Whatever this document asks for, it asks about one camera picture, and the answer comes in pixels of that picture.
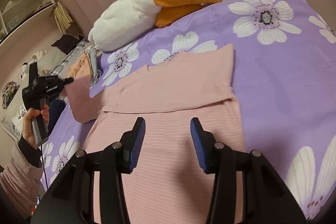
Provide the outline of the person's left hand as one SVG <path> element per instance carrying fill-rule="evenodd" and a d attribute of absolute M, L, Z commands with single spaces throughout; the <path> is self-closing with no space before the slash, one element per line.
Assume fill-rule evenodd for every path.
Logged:
<path fill-rule="evenodd" d="M 32 127 L 32 119 L 38 117 L 39 115 L 42 116 L 44 122 L 46 125 L 49 125 L 50 120 L 50 114 L 49 114 L 49 106 L 47 104 L 44 104 L 42 110 L 35 110 L 33 108 L 30 108 L 24 118 L 23 118 L 23 132 L 22 137 L 26 140 L 27 143 L 34 149 L 37 149 L 37 145 L 35 143 L 35 137 L 33 133 L 33 127 Z"/>

